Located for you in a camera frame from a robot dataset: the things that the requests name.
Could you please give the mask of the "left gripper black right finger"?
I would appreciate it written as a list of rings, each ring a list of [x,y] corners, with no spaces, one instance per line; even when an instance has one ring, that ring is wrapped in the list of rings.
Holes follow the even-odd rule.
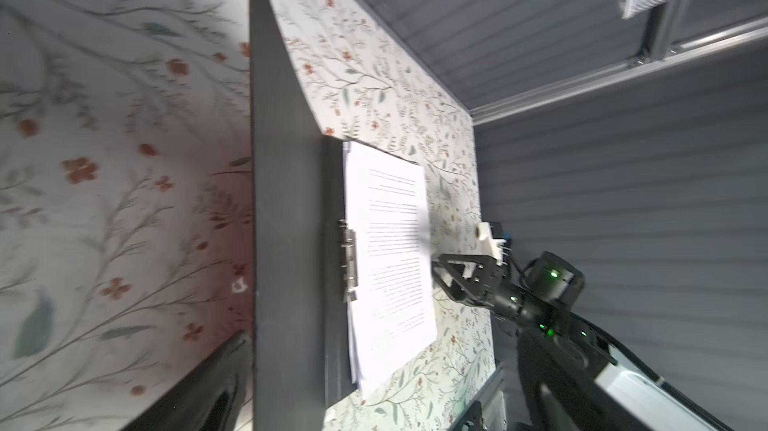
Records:
[[[617,365],[616,349],[644,377],[654,371],[602,328],[579,329],[576,338],[524,329],[517,341],[518,374],[536,430],[648,430],[650,426],[601,387],[597,378]]]

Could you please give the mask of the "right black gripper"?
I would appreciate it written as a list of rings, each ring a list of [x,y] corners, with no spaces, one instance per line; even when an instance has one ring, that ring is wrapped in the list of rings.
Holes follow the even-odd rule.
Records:
[[[561,334],[585,287],[585,276],[563,258],[543,252],[526,265],[507,253],[499,266],[486,255],[441,254],[434,282],[454,302],[482,305],[522,330]]]

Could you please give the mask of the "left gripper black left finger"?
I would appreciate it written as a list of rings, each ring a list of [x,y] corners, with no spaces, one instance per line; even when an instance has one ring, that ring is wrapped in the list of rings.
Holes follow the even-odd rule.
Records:
[[[234,333],[124,428],[128,431],[233,430],[250,382],[250,335]]]

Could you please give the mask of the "printed paper sheet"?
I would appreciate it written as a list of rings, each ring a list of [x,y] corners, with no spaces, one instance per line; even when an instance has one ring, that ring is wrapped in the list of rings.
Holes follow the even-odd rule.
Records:
[[[343,172],[345,222],[355,235],[352,358],[368,399],[437,337],[429,206],[415,163],[346,141]]]

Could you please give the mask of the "red folder black inside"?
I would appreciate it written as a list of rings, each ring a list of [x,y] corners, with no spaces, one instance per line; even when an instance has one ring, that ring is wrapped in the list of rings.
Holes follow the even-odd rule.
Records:
[[[271,0],[250,0],[254,427],[320,430],[326,404],[323,137]]]

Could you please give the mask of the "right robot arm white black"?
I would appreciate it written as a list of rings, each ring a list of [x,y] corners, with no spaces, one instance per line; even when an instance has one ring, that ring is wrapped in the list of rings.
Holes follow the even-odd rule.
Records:
[[[517,370],[535,430],[724,430],[726,424],[571,308],[584,275],[550,252],[514,259],[442,254],[432,274],[448,297],[517,329]]]

